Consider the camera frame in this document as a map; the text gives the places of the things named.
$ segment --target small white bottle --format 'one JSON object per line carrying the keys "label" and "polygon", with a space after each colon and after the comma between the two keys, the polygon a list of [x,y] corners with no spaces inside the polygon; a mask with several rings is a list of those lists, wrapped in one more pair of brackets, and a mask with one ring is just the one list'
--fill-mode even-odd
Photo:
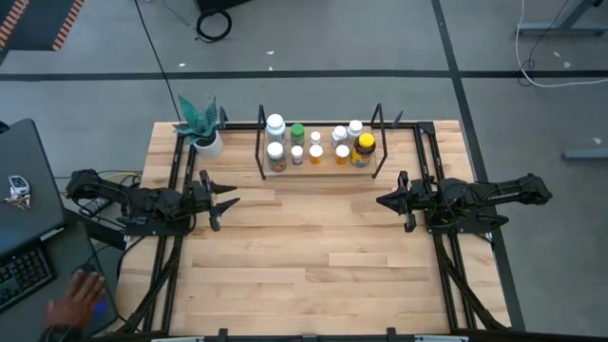
{"label": "small white bottle", "polygon": [[346,128],[343,125],[336,126],[332,132],[332,147],[336,148],[345,144],[347,139]]}
{"label": "small white bottle", "polygon": [[359,138],[361,135],[361,131],[363,131],[363,124],[358,120],[353,120],[349,124],[349,129],[347,129],[346,134],[347,138],[347,146],[351,147],[354,144],[354,141]]}
{"label": "small white bottle", "polygon": [[266,132],[268,132],[268,143],[278,142],[285,144],[285,122],[283,117],[273,114],[266,120]]}
{"label": "small white bottle", "polygon": [[311,146],[321,144],[321,133],[315,131],[311,133]]}
{"label": "small white bottle", "polygon": [[292,161],[294,165],[300,165],[304,161],[304,149],[302,146],[292,147]]}

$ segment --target yellow bottle cap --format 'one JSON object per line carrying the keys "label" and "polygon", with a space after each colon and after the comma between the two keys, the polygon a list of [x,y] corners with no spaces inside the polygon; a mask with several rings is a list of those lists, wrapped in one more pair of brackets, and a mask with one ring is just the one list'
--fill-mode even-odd
{"label": "yellow bottle cap", "polygon": [[370,133],[363,133],[359,137],[359,144],[361,147],[371,147],[373,145],[373,136]]}

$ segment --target gray floor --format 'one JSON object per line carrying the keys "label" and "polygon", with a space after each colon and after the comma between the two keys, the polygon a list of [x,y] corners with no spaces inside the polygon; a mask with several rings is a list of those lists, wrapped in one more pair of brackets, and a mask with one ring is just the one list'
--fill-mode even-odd
{"label": "gray floor", "polygon": [[[165,1],[196,21],[192,0]],[[213,45],[195,41],[195,32],[160,0],[140,4],[167,71],[447,70],[426,0],[254,0],[231,10],[233,32]],[[526,21],[551,21],[561,4],[528,0]],[[445,0],[442,6],[460,70],[517,69],[513,32],[519,1]],[[607,12],[608,6],[592,9],[583,20],[606,23]],[[217,29],[221,22],[208,24]],[[533,44],[525,38],[521,50]],[[535,59],[537,69],[606,69],[607,54],[606,37],[548,38]],[[0,66],[0,73],[158,71],[131,0],[87,0],[61,51],[12,51]],[[378,102],[389,118],[400,110],[404,120],[461,118],[449,79],[170,84],[197,106],[217,96],[233,121],[253,120],[258,104],[289,119],[366,118]],[[608,164],[561,159],[564,147],[593,147],[594,138],[608,143],[608,84],[540,89],[514,79],[484,79],[464,85],[490,179],[534,172],[555,195],[544,207],[500,208],[511,218],[503,233],[526,328],[608,336],[608,276],[602,267],[608,217],[601,210],[608,200]],[[0,103],[0,120],[37,122],[51,167],[62,176],[83,167],[142,169],[153,122],[175,121],[164,81],[2,82]]]}

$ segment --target wooden table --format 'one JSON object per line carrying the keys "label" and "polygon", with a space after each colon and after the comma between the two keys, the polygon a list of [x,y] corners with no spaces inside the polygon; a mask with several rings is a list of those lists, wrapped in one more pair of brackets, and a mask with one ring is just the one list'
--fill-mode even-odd
{"label": "wooden table", "polygon": [[[472,181],[459,123],[439,121],[435,127],[446,176]],[[384,334],[387,327],[398,333],[448,332],[437,260],[422,215],[419,227],[406,234],[404,217],[375,202],[396,188],[400,170],[420,178],[409,130],[387,131],[389,157],[376,180],[262,180],[254,159],[255,132],[224,131],[221,136],[222,154],[210,161],[197,157],[195,178],[204,168],[216,183],[238,186],[220,200],[241,201],[225,213],[220,232],[211,231],[206,214],[200,214],[196,230],[186,238],[172,335],[216,335],[219,328],[231,335]],[[167,185],[175,142],[171,123],[155,124],[142,186]],[[474,236],[460,238],[470,287],[508,325],[489,244]],[[122,316],[132,313],[148,290],[156,246],[157,239],[147,237],[124,259],[117,297]],[[164,294],[159,299],[156,327]]]}

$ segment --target human hand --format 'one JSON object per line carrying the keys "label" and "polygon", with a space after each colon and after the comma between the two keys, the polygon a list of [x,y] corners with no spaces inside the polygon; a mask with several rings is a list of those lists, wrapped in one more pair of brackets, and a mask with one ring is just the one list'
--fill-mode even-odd
{"label": "human hand", "polygon": [[97,273],[74,273],[64,297],[50,300],[47,307],[46,327],[69,326],[86,329],[97,303],[105,295],[105,278]]}

